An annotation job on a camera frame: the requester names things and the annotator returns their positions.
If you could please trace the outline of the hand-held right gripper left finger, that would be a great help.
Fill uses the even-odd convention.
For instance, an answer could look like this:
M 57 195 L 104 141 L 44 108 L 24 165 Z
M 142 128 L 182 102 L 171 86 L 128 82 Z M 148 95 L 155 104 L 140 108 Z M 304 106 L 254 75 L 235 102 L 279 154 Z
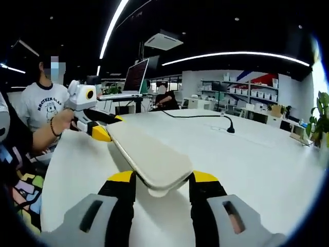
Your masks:
M 97 194 L 69 209 L 59 227 L 42 232 L 41 240 L 46 246 L 129 246 L 135 198 L 135 172 L 115 173 Z

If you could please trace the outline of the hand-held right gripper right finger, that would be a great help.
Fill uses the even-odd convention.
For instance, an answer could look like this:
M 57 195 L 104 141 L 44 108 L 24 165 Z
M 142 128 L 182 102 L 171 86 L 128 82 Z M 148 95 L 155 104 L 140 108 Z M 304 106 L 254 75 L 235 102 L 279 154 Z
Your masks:
M 261 217 L 236 195 L 228 195 L 213 175 L 189 176 L 191 219 L 196 246 L 283 246 L 286 236 L 271 233 Z

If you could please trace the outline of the person's left hand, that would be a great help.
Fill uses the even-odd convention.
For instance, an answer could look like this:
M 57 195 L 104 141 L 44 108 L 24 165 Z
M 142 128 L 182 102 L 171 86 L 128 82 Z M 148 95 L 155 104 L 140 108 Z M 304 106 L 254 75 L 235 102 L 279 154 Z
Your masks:
M 52 119 L 52 129 L 56 135 L 60 135 L 64 130 L 71 129 L 78 131 L 74 122 L 74 112 L 71 109 L 64 109 Z

